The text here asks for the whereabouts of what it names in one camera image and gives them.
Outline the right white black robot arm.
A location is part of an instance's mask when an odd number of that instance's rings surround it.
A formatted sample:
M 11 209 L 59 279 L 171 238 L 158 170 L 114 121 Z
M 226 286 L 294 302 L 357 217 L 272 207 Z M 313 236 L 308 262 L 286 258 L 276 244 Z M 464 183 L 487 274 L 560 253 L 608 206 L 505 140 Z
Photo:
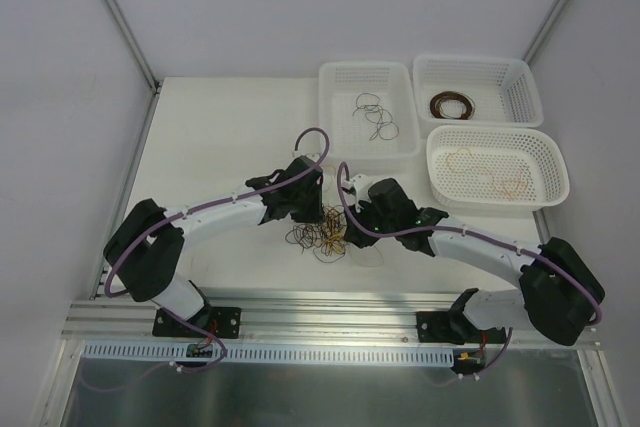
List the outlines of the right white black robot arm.
M 341 180 L 347 243 L 363 249 L 393 238 L 406 250 L 467 264 L 502 279 L 509 289 L 464 290 L 448 310 L 427 320 L 439 342 L 462 345 L 490 330 L 535 330 L 572 346 L 602 318 L 605 291 L 572 245 L 553 237 L 543 244 L 521 243 L 469 227 L 449 213 L 416 206 L 393 178 L 371 183 Z

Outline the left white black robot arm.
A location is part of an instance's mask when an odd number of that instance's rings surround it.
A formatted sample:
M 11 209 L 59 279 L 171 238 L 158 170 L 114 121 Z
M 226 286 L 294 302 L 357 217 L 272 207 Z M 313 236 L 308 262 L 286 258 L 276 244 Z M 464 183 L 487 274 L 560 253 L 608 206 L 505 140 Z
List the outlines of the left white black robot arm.
M 323 170 L 307 156 L 286 169 L 254 177 L 229 197 L 171 211 L 152 199 L 138 202 L 103 250 L 124 292 L 136 302 L 158 306 L 155 336 L 234 338 L 238 329 L 223 323 L 221 307 L 213 307 L 195 284 L 177 273 L 190 247 L 225 232 L 279 221 L 299 223 L 323 218 Z

